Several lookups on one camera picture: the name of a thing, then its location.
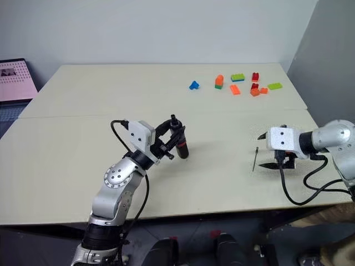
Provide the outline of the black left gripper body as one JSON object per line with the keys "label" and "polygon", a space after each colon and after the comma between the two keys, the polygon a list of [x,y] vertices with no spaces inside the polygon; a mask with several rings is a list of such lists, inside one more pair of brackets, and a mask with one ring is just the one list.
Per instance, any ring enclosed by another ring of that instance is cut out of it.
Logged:
{"label": "black left gripper body", "polygon": [[170,153],[173,149],[173,138],[171,137],[168,142],[164,143],[159,136],[155,136],[154,143],[150,146],[151,153],[158,159],[161,160],[166,156],[169,160],[174,158],[174,155]]}

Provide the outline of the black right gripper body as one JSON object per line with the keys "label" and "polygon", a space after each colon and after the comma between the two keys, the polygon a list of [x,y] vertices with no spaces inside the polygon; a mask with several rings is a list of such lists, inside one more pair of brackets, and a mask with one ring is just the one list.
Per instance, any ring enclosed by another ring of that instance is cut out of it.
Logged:
{"label": "black right gripper body", "polygon": [[274,169],[295,169],[296,155],[293,152],[275,150],[275,166]]}

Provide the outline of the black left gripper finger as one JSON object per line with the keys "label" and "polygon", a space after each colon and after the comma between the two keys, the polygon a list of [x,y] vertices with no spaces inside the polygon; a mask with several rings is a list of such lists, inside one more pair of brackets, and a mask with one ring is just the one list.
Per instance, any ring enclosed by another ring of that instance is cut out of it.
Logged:
{"label": "black left gripper finger", "polygon": [[171,119],[168,119],[161,123],[159,126],[155,128],[155,138],[159,139],[164,136],[166,133],[173,134],[173,130],[171,128]]}
{"label": "black left gripper finger", "polygon": [[165,144],[167,149],[172,149],[173,147],[181,147],[186,144],[185,137],[185,126],[179,128],[172,128],[170,140]]}

